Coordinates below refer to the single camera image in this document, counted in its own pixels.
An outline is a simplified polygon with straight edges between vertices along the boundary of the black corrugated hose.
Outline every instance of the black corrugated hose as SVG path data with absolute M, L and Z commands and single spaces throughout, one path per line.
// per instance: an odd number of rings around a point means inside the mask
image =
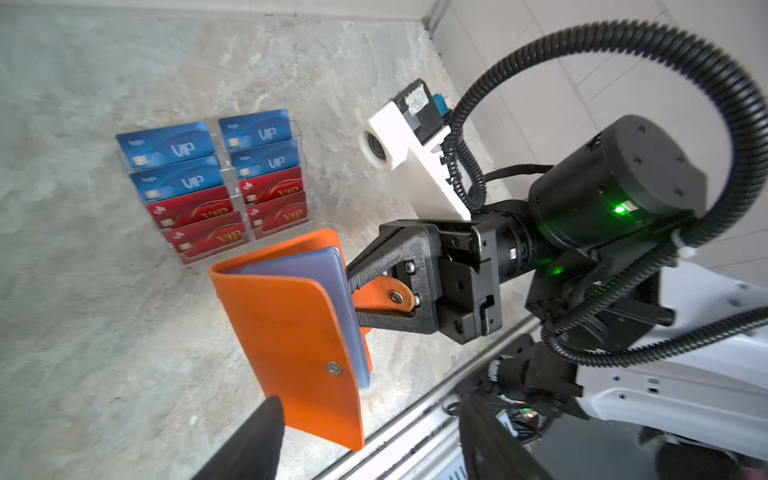
M 482 204 L 478 207 L 481 199 L 485 202 L 482 172 L 463 141 L 458 141 L 464 122 L 480 100 L 504 81 L 544 61 L 600 51 L 641 55 L 671 68 L 698 86 L 722 115 L 733 146 L 728 181 L 717 202 L 704 217 L 684 225 L 680 232 L 680 238 L 689 247 L 700 247 L 715 239 L 746 213 L 765 184 L 768 174 L 766 105 L 760 90 L 733 59 L 703 39 L 666 25 L 611 21 L 566 28 L 519 48 L 491 67 L 464 94 L 449 119 L 451 133 L 445 139 L 443 152 L 454 190 L 470 211 L 476 212 L 482 208 Z M 468 197 L 461 185 L 457 158 L 472 183 L 477 186 L 478 194 L 474 198 Z M 561 345 L 558 336 L 611 305 L 675 258 L 677 247 L 669 239 L 614 275 L 574 309 L 554 319 L 552 323 L 546 323 L 541 332 L 542 341 L 562 359 L 586 366 L 626 366 L 652 362 L 659 359 L 660 355 L 672 352 L 669 344 L 623 353 L 579 352 Z M 691 348 L 708 345 L 699 333 L 707 338 L 722 339 L 744 331 L 741 330 L 742 325 L 755 328 L 765 324 L 765 316 L 765 312 L 760 309 L 751 310 L 669 342 L 674 344 L 675 352 L 690 351 Z

